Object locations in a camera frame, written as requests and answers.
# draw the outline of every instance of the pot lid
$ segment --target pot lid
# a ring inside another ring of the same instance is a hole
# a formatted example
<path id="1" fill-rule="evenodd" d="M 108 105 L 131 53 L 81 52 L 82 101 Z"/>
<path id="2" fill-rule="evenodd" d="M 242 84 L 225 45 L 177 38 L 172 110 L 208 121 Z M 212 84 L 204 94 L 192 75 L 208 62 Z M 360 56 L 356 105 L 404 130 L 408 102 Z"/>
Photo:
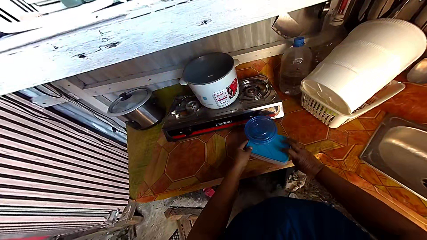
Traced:
<path id="1" fill-rule="evenodd" d="M 257 116 L 246 123 L 245 134 L 253 143 L 266 144 L 277 135 L 277 126 L 270 117 Z"/>
<path id="2" fill-rule="evenodd" d="M 130 113 L 141 107 L 151 97 L 152 92 L 146 88 L 139 88 L 122 93 L 108 108 L 109 116 L 117 117 Z"/>

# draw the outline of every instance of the gas stove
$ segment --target gas stove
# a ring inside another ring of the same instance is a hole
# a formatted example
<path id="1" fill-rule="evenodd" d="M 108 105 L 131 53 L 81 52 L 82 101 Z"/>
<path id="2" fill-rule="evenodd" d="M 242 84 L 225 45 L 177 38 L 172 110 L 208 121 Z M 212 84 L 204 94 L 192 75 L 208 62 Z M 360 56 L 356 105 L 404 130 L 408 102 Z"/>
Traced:
<path id="1" fill-rule="evenodd" d="M 240 124 L 255 116 L 283 117 L 282 100 L 265 75 L 239 81 L 240 93 L 225 108 L 206 108 L 197 97 L 179 96 L 164 119 L 163 132 L 168 141 L 177 141 Z"/>

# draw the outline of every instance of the human hand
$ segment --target human hand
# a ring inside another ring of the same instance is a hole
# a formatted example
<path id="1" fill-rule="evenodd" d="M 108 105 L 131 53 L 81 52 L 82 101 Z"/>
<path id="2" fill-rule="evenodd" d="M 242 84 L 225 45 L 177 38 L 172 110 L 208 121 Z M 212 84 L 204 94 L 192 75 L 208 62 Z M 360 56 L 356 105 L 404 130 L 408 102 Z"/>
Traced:
<path id="1" fill-rule="evenodd" d="M 323 164 L 317 160 L 313 154 L 304 149 L 304 146 L 294 139 L 286 138 L 285 140 L 291 146 L 289 149 L 284 149 L 292 156 L 293 164 L 303 173 L 308 176 L 315 177 L 323 168 Z"/>
<path id="2" fill-rule="evenodd" d="M 249 157 L 252 152 L 252 147 L 245 147 L 248 141 L 244 141 L 240 146 L 237 148 L 237 154 L 236 154 L 236 164 L 242 167 L 245 167 L 246 164 L 249 161 Z"/>

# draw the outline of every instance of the orange tile pattern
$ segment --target orange tile pattern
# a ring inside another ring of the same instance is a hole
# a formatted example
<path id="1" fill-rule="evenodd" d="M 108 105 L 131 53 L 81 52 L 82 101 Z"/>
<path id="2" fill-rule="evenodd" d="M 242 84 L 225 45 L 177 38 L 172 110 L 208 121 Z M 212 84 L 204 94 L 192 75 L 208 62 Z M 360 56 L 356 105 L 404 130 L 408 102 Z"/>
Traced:
<path id="1" fill-rule="evenodd" d="M 336 174 L 386 202 L 411 220 L 423 219 L 427 223 L 427 220 L 421 217 L 427 217 L 427 206 L 416 195 L 359 159 L 373 131 L 384 118 L 385 111 L 393 109 L 391 112 L 396 115 L 427 123 L 427 87 L 407 83 L 404 91 L 384 105 L 339 128 L 330 129 L 305 111 L 300 106 L 300 99 L 280 93 L 280 57 L 259 59 L 236 67 L 238 79 L 264 74 L 279 93 L 285 112 L 282 119 L 275 119 L 279 134 L 300 141 Z M 243 126 L 177 143 L 167 142 L 161 134 L 153 149 L 144 182 L 139 187 L 137 201 L 165 199 L 220 184 L 233 164 L 237 146 L 245 139 Z M 242 177 L 256 176 L 290 166 L 292 163 L 278 166 L 251 158 Z"/>

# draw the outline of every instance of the stove knob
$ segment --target stove knob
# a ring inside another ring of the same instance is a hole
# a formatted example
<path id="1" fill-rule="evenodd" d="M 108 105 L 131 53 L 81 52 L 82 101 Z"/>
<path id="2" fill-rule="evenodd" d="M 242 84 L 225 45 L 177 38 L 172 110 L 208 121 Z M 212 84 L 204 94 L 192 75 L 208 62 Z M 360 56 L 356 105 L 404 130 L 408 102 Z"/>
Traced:
<path id="1" fill-rule="evenodd" d="M 186 136 L 189 136 L 193 133 L 193 129 L 191 127 L 185 127 L 183 130 Z"/>

